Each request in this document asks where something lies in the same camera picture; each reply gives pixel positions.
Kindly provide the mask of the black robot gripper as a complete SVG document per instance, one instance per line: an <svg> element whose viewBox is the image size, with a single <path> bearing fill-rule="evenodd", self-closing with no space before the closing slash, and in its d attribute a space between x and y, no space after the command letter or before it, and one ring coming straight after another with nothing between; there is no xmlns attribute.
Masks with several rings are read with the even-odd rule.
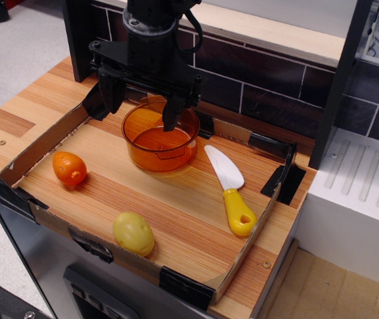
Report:
<svg viewBox="0 0 379 319"><path fill-rule="evenodd" d="M92 41L92 69L98 74L98 86L106 109L115 114L121 106L127 85L158 93L167 98L163 109L163 131L173 131L183 110L200 102L203 77L190 67L183 56L194 54L203 42L199 22L186 14L199 40L190 49L179 46L179 20L160 27L147 25L130 13L123 14L127 29L125 42Z"/></svg>

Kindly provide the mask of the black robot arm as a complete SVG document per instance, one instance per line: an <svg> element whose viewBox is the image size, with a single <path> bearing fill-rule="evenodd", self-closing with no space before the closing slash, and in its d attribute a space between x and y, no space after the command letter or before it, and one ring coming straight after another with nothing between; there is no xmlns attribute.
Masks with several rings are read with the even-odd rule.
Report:
<svg viewBox="0 0 379 319"><path fill-rule="evenodd" d="M182 17L202 34L190 11L195 5L197 1L128 1L123 10L127 40L90 43L94 55L91 65L109 112L117 112L127 86L157 93L167 101L162 121L164 131L169 132L175 129L184 109L198 105L204 79L183 60L183 55L195 53L202 42L182 49L177 40Z"/></svg>

